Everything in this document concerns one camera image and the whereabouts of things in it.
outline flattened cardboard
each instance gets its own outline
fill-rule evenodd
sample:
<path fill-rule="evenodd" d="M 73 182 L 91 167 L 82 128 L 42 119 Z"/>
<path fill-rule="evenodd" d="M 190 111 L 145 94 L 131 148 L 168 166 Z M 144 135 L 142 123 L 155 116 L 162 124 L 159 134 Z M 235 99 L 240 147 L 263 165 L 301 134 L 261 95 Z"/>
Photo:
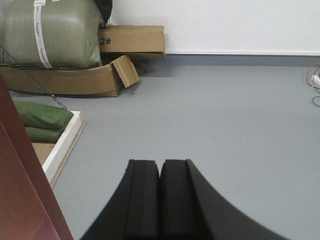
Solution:
<path fill-rule="evenodd" d="M 117 97 L 122 83 L 127 88 L 140 80 L 126 55 L 90 69 L 29 69 L 28 72 L 50 93 L 61 95 Z M 43 94 L 35 80 L 21 68 L 0 67 L 0 73 L 10 90 Z"/>

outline power strip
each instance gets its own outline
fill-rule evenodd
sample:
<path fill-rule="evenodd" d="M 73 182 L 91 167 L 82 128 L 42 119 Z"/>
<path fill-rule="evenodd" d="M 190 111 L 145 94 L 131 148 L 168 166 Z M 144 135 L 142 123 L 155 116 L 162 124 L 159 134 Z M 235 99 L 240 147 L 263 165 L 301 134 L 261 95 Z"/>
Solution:
<path fill-rule="evenodd" d="M 311 79 L 315 84 L 320 86 L 320 77 L 318 75 L 312 75 Z"/>

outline baseboard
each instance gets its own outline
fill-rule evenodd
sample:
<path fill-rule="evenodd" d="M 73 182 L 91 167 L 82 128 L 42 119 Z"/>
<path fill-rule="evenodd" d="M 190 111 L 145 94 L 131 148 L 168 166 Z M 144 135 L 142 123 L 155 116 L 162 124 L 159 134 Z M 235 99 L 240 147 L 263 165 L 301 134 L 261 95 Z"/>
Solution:
<path fill-rule="evenodd" d="M 320 56 L 300 55 L 229 55 L 167 54 L 165 60 L 141 60 L 141 64 L 171 66 L 272 66 L 309 67 L 320 62 Z"/>

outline white wall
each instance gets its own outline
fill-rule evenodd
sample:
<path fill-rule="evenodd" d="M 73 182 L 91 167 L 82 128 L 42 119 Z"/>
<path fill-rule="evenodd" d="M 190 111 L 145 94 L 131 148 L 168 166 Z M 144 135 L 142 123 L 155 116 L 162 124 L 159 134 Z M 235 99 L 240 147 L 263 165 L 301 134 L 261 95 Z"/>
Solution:
<path fill-rule="evenodd" d="M 114 0 L 115 25 L 164 25 L 167 53 L 320 55 L 319 0 Z"/>

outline dark red wooden door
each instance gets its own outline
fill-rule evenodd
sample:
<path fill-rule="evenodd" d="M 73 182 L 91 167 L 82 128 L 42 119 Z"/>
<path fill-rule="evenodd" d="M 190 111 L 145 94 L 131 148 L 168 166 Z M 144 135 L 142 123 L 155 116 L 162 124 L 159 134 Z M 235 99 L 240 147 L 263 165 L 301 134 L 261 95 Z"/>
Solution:
<path fill-rule="evenodd" d="M 0 240 L 73 240 L 1 75 Z"/>

